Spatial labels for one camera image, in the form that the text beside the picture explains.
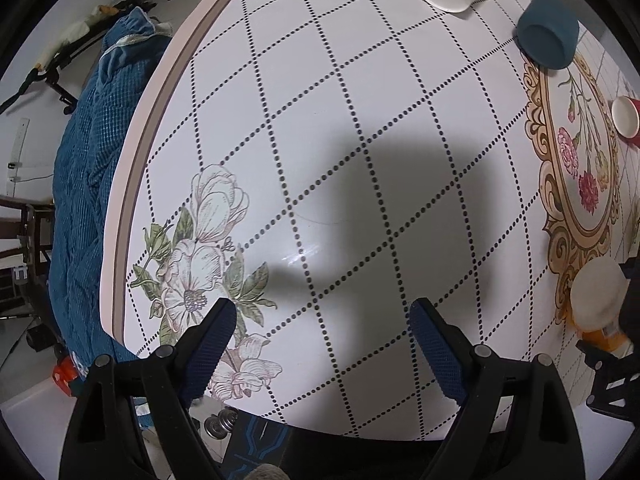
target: gold ornate frame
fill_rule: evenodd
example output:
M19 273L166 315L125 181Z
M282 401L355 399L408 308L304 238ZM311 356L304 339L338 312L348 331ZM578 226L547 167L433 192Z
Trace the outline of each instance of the gold ornate frame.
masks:
M596 97L607 130L611 156L609 199L598 225L587 230L575 217L562 177L562 161L559 159L558 140L551 117L547 72L527 57L523 58L524 83L529 97L525 130L542 161L540 197L546 210L544 230L550 237L547 255L549 269L559 275L556 286L556 323L560 323L567 314L570 315L569 293L577 272L592 258L609 252L611 225L615 224L620 214L618 144L607 103L584 58L576 53L574 64Z

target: textured blue pad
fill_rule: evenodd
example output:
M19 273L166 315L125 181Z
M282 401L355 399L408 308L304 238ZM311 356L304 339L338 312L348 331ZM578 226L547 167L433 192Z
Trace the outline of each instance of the textured blue pad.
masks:
M189 406L193 399L203 396L235 328L236 306L231 301L227 301L187 362L178 392L184 406Z
M418 301L414 301L409 310L409 323L442 393L449 399L455 400L459 406L462 405L466 399L462 366L431 320L425 306Z

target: red paper cup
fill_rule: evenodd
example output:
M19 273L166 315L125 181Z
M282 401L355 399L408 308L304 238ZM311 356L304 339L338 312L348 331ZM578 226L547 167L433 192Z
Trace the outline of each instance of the red paper cup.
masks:
M640 146L640 101L626 96L616 98L611 105L611 117L618 133Z

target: dark blue cup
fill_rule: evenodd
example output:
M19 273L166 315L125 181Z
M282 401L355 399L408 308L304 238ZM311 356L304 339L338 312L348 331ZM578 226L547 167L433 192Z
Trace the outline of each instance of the dark blue cup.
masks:
M580 26L575 14L558 0L532 0L516 26L520 48L546 68L567 68L575 55Z

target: dotted diamond pattern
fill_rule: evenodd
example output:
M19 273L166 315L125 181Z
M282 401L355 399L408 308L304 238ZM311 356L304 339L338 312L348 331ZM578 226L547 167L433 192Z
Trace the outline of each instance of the dotted diamond pattern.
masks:
M232 233L245 261L283 248L270 286L300 285L256 332L284 371L232 404L329 433L443 438L457 406L408 326L419 296L505 357L553 349L582 399L575 332L536 308L552 304L540 296L555 276L532 264L540 200L521 182L539 161L514 138L526 94L510 31L529 2L479 0L463 22L421 0L233 0L212 26L162 120L135 217L174 222L168 204L189 203L190 176L220 164L251 199ZM624 78L597 41L584 32L578 49L615 94ZM640 164L624 153L628 221ZM145 259L130 253L129 267ZM127 347L146 356L159 320L127 290Z

